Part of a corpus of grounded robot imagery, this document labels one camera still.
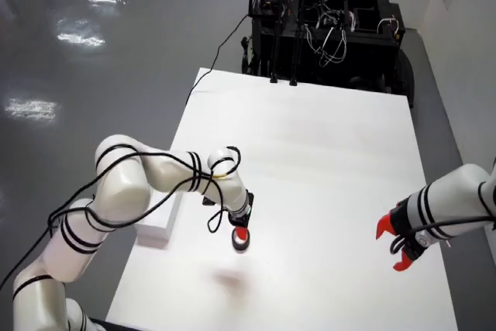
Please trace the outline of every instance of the glossy floor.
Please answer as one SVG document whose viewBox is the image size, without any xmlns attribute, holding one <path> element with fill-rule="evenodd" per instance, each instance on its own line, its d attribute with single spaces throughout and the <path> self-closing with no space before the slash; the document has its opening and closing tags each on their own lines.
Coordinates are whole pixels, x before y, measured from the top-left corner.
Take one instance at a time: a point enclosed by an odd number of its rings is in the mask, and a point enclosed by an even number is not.
<svg viewBox="0 0 496 331">
<path fill-rule="evenodd" d="M 93 154 L 105 136 L 170 146 L 198 69 L 211 64 L 246 9 L 247 0 L 0 0 L 0 275 L 43 231 L 47 214 L 94 176 Z M 239 42 L 249 33 L 246 21 L 218 69 L 239 71 Z M 409 33 L 404 46 L 432 181 L 460 157 L 422 40 Z M 105 318 L 134 238 L 132 228 L 113 233 L 67 286 L 89 315 Z M 444 257 L 460 330 L 470 318 L 489 329 L 496 276 L 484 235 L 456 240 Z M 2 329 L 12 328 L 11 285 L 0 294 Z"/>
</svg>

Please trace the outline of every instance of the white robotic arm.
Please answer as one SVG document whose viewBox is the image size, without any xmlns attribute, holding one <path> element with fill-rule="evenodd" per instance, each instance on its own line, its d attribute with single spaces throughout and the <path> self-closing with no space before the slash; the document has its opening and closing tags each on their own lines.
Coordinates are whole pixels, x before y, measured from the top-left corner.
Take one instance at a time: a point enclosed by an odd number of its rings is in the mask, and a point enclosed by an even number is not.
<svg viewBox="0 0 496 331">
<path fill-rule="evenodd" d="M 205 161 L 196 153 L 158 150 L 114 135 L 100 144 L 95 162 L 97 174 L 103 174 L 95 200 L 74 202 L 40 257 L 15 280 L 15 331 L 102 329 L 76 302 L 66 303 L 62 283 L 82 275 L 107 234 L 143 218 L 150 186 L 162 192 L 202 193 L 229 213 L 236 227 L 233 246 L 245 250 L 250 243 L 253 195 L 244 187 L 236 171 L 239 159 L 236 162 L 230 149 L 217 150 Z"/>
<path fill-rule="evenodd" d="M 391 253 L 401 251 L 396 271 L 408 269 L 432 244 L 496 223 L 496 167 L 492 175 L 465 164 L 399 202 L 377 224 L 397 236 Z"/>
</svg>

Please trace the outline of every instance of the wires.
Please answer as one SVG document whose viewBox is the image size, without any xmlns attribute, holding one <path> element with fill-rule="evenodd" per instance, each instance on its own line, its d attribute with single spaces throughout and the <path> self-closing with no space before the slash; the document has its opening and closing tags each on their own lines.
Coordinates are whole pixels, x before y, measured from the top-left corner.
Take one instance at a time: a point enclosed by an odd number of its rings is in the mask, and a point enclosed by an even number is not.
<svg viewBox="0 0 496 331">
<path fill-rule="evenodd" d="M 351 32 L 353 33 L 355 31 L 355 27 L 357 27 L 357 21 L 355 20 L 355 14 L 353 12 L 348 11 L 348 13 L 350 14 L 350 19 L 351 19 L 350 29 Z"/>
<path fill-rule="evenodd" d="M 381 24 L 383 22 L 389 22 L 389 25 L 391 25 L 391 22 L 396 22 L 396 30 L 394 31 L 394 35 L 396 36 L 396 34 L 398 34 L 398 31 L 400 29 L 400 22 L 394 16 L 392 18 L 390 18 L 390 19 L 382 19 L 379 22 L 379 25 L 377 25 L 377 34 L 379 33 L 379 29 L 380 29 Z"/>
<path fill-rule="evenodd" d="M 327 36 L 325 37 L 324 43 L 322 47 L 315 48 L 313 46 L 313 38 L 312 38 L 312 33 L 308 27 L 308 25 L 305 24 L 305 28 L 307 30 L 307 42 L 310 48 L 313 50 L 315 54 L 320 54 L 320 61 L 319 61 L 319 66 L 320 67 L 326 67 L 329 62 L 332 62 L 333 64 L 340 64 L 344 61 L 346 57 L 346 52 L 347 52 L 347 46 L 346 46 L 346 31 L 341 30 L 341 41 L 339 42 L 338 47 L 336 48 L 336 51 L 334 54 L 331 56 L 327 52 L 324 51 L 324 48 L 326 47 L 327 40 L 329 39 L 329 36 L 331 35 L 332 31 L 334 28 L 332 27 L 331 30 L 327 33 Z M 341 57 L 337 57 L 336 55 L 339 52 L 339 49 L 341 46 L 344 44 L 343 48 L 343 55 Z"/>
<path fill-rule="evenodd" d="M 328 0 L 321 0 L 319 2 L 314 3 L 310 7 L 306 7 L 307 10 L 314 9 L 317 12 L 317 26 L 316 29 L 319 29 L 321 25 L 324 26 L 338 26 L 339 21 L 341 20 L 341 16 L 344 15 L 344 11 L 342 9 L 331 9 L 327 6 Z"/>
<path fill-rule="evenodd" d="M 234 151 L 237 155 L 237 162 L 235 165 L 229 169 L 224 174 L 214 174 L 214 167 L 210 170 L 211 173 L 205 173 L 205 172 L 200 172 L 199 169 L 196 167 L 191 166 L 190 164 L 184 162 L 182 159 L 169 154 L 165 152 L 139 152 L 135 151 L 133 153 L 126 154 L 114 162 L 112 162 L 106 169 L 103 170 L 96 178 L 88 182 L 86 185 L 82 186 L 79 188 L 65 203 L 62 204 L 61 207 L 55 209 L 53 212 L 50 213 L 48 220 L 47 220 L 47 227 L 45 230 L 41 233 L 40 237 L 36 240 L 36 242 L 26 251 L 26 253 L 21 257 L 21 259 L 14 265 L 14 267 L 7 273 L 7 275 L 3 278 L 2 282 L 0 283 L 0 291 L 4 288 L 5 284 L 7 281 L 10 279 L 10 277 L 16 272 L 16 270 L 22 265 L 22 263 L 27 259 L 27 257 L 40 245 L 40 243 L 43 241 L 43 239 L 47 236 L 47 234 L 52 230 L 52 228 L 55 226 L 56 221 L 66 215 L 69 215 L 71 213 L 76 213 L 76 212 L 84 212 L 87 215 L 90 215 L 98 224 L 104 226 L 105 228 L 109 229 L 120 229 L 124 228 L 127 226 L 131 226 L 135 224 L 136 222 L 139 222 L 141 219 L 144 219 L 147 217 L 150 213 L 154 212 L 157 210 L 162 204 L 164 204 L 183 184 L 187 184 L 188 182 L 195 181 L 197 179 L 202 179 L 202 180 L 208 180 L 207 187 L 205 188 L 205 191 L 208 189 L 208 186 L 210 184 L 213 184 L 215 188 L 217 189 L 219 193 L 219 204 L 220 204 L 220 209 L 219 211 L 214 214 L 213 217 L 211 217 L 207 221 L 207 227 L 208 231 L 210 233 L 215 233 L 219 229 L 221 222 L 222 222 L 222 213 L 227 211 L 227 208 L 224 206 L 224 195 L 222 194 L 222 189 L 219 186 L 219 183 L 217 182 L 218 179 L 225 178 L 229 176 L 230 174 L 234 173 L 237 169 L 239 164 L 241 163 L 241 152 L 237 147 L 227 147 L 228 149 Z M 85 207 L 77 207 L 74 209 L 66 209 L 69 204 L 71 204 L 78 196 L 80 193 L 83 191 L 89 189 L 91 186 L 95 185 L 99 180 L 101 180 L 110 170 L 112 170 L 114 167 L 116 167 L 118 164 L 123 162 L 124 160 L 128 160 L 132 157 L 168 157 L 170 159 L 173 159 L 174 161 L 177 161 L 179 164 L 183 165 L 184 167 L 188 168 L 189 170 L 193 171 L 193 176 L 190 178 L 186 178 L 183 181 L 179 182 L 172 188 L 172 190 L 167 193 L 167 195 L 162 198 L 156 205 L 154 205 L 151 209 L 148 209 L 145 211 L 142 215 L 136 217 L 135 219 L 131 219 L 126 222 L 119 222 L 119 223 L 114 223 L 114 222 L 109 222 L 106 221 L 98 214 L 90 208 L 90 204 L 86 205 Z M 211 222 L 219 215 L 219 220 L 217 222 L 217 225 L 215 228 L 212 228 L 210 226 Z"/>
<path fill-rule="evenodd" d="M 238 25 L 234 28 L 234 30 L 227 36 L 226 40 L 224 40 L 221 45 L 217 48 L 217 54 L 215 55 L 215 59 L 214 59 L 214 62 L 212 63 L 212 66 L 210 67 L 210 70 L 207 71 L 206 73 L 204 73 L 200 79 L 197 80 L 197 82 L 193 85 L 193 87 L 191 88 L 191 90 L 189 91 L 188 93 L 188 97 L 186 98 L 186 104 L 184 104 L 184 106 L 186 106 L 189 102 L 189 98 L 191 96 L 191 93 L 193 93 L 193 90 L 196 88 L 196 86 L 198 85 L 198 83 L 200 83 L 200 81 L 205 77 L 205 75 L 208 75 L 212 72 L 212 70 L 214 70 L 214 66 L 215 66 L 215 62 L 217 62 L 217 59 L 219 58 L 219 52 L 220 52 L 220 49 L 224 46 L 224 44 L 227 43 L 227 41 L 229 40 L 229 38 L 231 36 L 233 36 L 233 34 L 238 30 L 238 28 L 241 26 L 241 24 L 243 23 L 243 21 L 245 20 L 246 17 L 248 17 L 249 14 L 245 15 L 241 21 L 239 21 Z"/>
</svg>

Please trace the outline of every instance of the white table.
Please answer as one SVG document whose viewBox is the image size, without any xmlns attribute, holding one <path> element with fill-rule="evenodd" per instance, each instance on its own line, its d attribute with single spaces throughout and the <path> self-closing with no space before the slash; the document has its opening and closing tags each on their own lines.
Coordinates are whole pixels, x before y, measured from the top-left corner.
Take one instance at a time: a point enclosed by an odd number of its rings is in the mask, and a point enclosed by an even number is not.
<svg viewBox="0 0 496 331">
<path fill-rule="evenodd" d="M 214 71 L 173 148 L 225 145 L 255 194 L 251 245 L 186 194 L 165 250 L 135 245 L 107 321 L 162 330 L 455 330 L 439 246 L 406 272 L 378 219 L 425 184 L 406 98 Z"/>
</svg>

